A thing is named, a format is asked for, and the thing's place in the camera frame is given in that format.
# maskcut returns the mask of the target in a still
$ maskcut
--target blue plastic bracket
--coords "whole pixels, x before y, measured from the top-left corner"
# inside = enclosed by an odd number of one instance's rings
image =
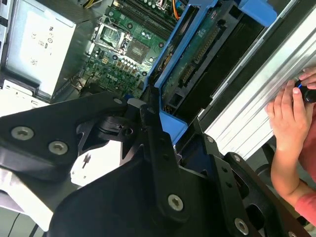
[[[265,27],[277,18],[276,11],[266,0],[241,0],[239,9]]]
[[[245,14],[252,17],[254,20],[256,20],[258,23],[262,24],[265,27],[270,26],[277,18],[277,13],[274,11],[274,9],[266,2],[266,0],[235,0],[239,3],[239,9],[244,12]],[[194,36],[195,32],[199,28],[202,20],[204,19],[204,16],[206,15],[207,11],[216,5],[218,0],[190,0],[185,11],[183,12],[183,15],[185,15],[189,9],[190,6],[198,6],[199,11],[197,12],[194,20],[192,21],[190,27],[188,28],[186,34],[182,38],[181,42],[179,43],[179,46],[176,48],[176,50],[173,53],[173,56],[171,57],[169,63],[161,73],[160,77],[155,83],[155,87],[159,88],[161,90],[165,80],[170,75],[172,69],[178,62],[179,58],[181,57],[183,51],[187,47],[187,45],[190,43],[191,38]],[[175,32],[179,28],[181,21],[183,20],[183,17],[180,18],[178,24],[176,25],[174,31],[171,33],[171,36],[169,37],[169,40],[166,42],[164,49],[162,50],[162,53],[160,54],[159,58],[155,62],[154,66],[152,67],[151,71],[148,73],[151,75],[154,68],[158,67],[158,63],[163,56],[163,53],[167,50],[168,45],[170,44],[171,39],[174,37]],[[184,132],[187,130],[188,125],[181,121],[180,119],[164,112],[160,108],[160,119],[161,124],[163,127],[163,130],[170,134],[171,140],[173,144],[176,144],[177,141],[181,138],[181,136],[184,134]]]

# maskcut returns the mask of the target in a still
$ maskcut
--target ram slot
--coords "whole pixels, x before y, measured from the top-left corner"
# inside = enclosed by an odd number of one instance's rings
[[[129,6],[123,7],[120,12],[131,20],[135,21],[136,23],[144,26],[147,30],[151,31],[163,40],[168,40],[169,36],[171,35],[172,31],[168,31],[167,29],[154,25],[154,22],[149,22],[148,20],[146,20],[145,16],[136,13],[135,10],[130,8]]]
[[[143,15],[148,16],[151,20],[157,22],[159,25],[161,25],[162,27],[166,28],[169,31],[173,31],[173,29],[176,25],[175,23],[170,23],[169,21],[167,21],[163,17],[155,14],[153,11],[148,10],[147,8],[142,6],[141,3],[139,3],[138,1],[125,0],[124,5],[129,5],[130,7],[135,9],[136,12],[138,11],[138,12],[142,13]]]

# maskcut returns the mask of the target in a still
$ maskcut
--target screwdriver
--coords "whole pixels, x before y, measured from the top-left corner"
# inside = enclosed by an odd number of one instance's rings
[[[304,102],[316,103],[316,90],[310,90],[306,86],[302,86],[301,81],[298,78],[299,75],[294,78],[296,80],[295,87],[301,90]]]

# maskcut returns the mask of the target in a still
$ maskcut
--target silver screw head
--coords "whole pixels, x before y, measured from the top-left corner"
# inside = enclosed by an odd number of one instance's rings
[[[34,132],[29,127],[19,126],[11,130],[11,135],[17,140],[26,141],[34,137]]]
[[[242,219],[236,218],[235,226],[239,230],[239,232],[241,232],[244,236],[247,236],[249,234],[248,226]]]
[[[169,195],[168,204],[175,211],[182,211],[183,209],[183,202],[181,198],[175,194]]]
[[[208,141],[209,141],[210,143],[213,143],[213,142],[214,142],[214,139],[211,138],[211,137],[207,137],[207,139],[208,139]]]
[[[54,141],[49,143],[48,149],[55,155],[63,155],[68,151],[68,146],[66,143],[61,141]]]
[[[120,99],[118,99],[118,98],[115,98],[114,101],[115,101],[116,103],[118,103],[118,104],[123,103],[123,102],[122,102]]]
[[[288,236],[289,236],[289,237],[296,237],[296,234],[294,234],[292,231],[289,231],[289,232],[288,232]]]
[[[234,155],[234,159],[235,159],[237,162],[240,162],[240,157],[239,157],[239,156]]]

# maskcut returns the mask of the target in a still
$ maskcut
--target child's hand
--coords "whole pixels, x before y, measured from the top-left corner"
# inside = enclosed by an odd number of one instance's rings
[[[300,154],[311,126],[313,107],[312,104],[304,106],[302,93],[294,88],[293,80],[267,105],[278,151]]]
[[[308,89],[316,90],[316,67],[303,69],[303,74],[299,76],[302,81],[302,86],[307,86]]]

